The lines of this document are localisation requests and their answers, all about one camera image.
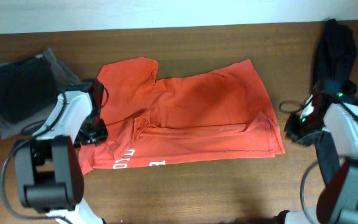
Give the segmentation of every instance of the gray cloth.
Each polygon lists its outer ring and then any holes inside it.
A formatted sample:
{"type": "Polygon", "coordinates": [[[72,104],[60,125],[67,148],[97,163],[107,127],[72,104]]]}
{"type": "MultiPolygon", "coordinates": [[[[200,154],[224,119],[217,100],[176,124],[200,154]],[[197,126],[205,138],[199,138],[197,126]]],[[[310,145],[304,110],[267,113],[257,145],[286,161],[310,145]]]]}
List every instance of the gray cloth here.
{"type": "MultiPolygon", "coordinates": [[[[47,49],[36,57],[45,57],[45,59],[50,63],[50,69],[53,73],[53,78],[55,79],[58,88],[65,85],[78,84],[80,82],[80,79],[66,65],[55,58],[51,49],[47,49]]],[[[24,127],[36,121],[47,119],[54,107],[55,105],[48,105],[40,111],[34,113],[32,116],[29,116],[28,118],[23,119],[17,123],[10,123],[6,121],[0,114],[0,135],[2,139],[20,134],[24,127]]]]}

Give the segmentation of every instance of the red t-shirt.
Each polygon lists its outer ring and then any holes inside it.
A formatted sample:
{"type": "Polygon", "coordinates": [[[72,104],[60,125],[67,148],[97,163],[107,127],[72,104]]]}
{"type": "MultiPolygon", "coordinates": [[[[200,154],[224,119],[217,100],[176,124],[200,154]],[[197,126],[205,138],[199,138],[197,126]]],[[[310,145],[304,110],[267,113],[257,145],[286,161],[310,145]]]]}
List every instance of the red t-shirt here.
{"type": "Polygon", "coordinates": [[[105,65],[101,110],[109,133],[83,146],[83,173],[284,153],[280,128],[251,61],[186,78],[156,81],[158,63],[135,58],[105,65]]]}

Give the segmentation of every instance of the wooden table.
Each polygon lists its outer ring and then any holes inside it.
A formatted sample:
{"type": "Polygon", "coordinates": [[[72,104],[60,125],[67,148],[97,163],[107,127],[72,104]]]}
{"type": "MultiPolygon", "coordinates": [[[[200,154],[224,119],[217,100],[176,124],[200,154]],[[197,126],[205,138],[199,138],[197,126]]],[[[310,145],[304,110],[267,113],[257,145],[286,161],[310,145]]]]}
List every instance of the wooden table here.
{"type": "MultiPolygon", "coordinates": [[[[344,22],[354,31],[358,21],[344,22]]],[[[321,23],[261,24],[174,29],[104,30],[0,35],[0,62],[51,47],[79,77],[95,77],[108,63],[134,57],[156,59],[158,78],[208,72],[250,58],[275,108],[283,100],[309,96],[311,64],[321,23]]],[[[352,80],[358,84],[358,55],[352,80]]],[[[283,130],[288,115],[276,110],[283,130]]],[[[0,140],[0,171],[17,138],[0,140]]],[[[284,141],[286,154],[274,159],[233,159],[120,170],[85,175],[85,198],[108,223],[217,223],[237,217],[272,217],[299,210],[299,185],[313,147],[284,141]]],[[[319,170],[306,183],[307,205],[323,189],[319,170]]],[[[7,194],[20,212],[13,165],[7,194]]],[[[0,223],[13,218],[0,196],[0,223]]]]}

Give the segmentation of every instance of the folded clothing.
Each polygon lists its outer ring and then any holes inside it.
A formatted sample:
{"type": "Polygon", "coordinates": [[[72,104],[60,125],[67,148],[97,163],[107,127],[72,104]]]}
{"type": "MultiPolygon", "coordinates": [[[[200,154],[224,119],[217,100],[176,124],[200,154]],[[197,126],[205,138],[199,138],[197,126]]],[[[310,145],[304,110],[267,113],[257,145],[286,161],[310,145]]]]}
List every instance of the folded clothing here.
{"type": "Polygon", "coordinates": [[[19,134],[26,126],[47,119],[55,106],[56,89],[79,82],[78,77],[55,58],[51,49],[20,62],[1,63],[2,138],[19,134]]]}
{"type": "Polygon", "coordinates": [[[83,173],[284,153],[275,113],[251,61],[187,78],[156,81],[158,63],[105,65],[101,110],[106,142],[82,146],[83,173]]]}

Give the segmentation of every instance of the white wall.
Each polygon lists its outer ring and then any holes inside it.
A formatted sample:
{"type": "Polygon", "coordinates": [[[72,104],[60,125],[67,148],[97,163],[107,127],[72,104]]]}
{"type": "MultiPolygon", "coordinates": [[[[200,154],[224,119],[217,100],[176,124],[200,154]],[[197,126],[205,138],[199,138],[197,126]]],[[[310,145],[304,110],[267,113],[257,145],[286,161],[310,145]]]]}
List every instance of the white wall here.
{"type": "Polygon", "coordinates": [[[0,34],[358,19],[358,0],[0,0],[0,34]]]}

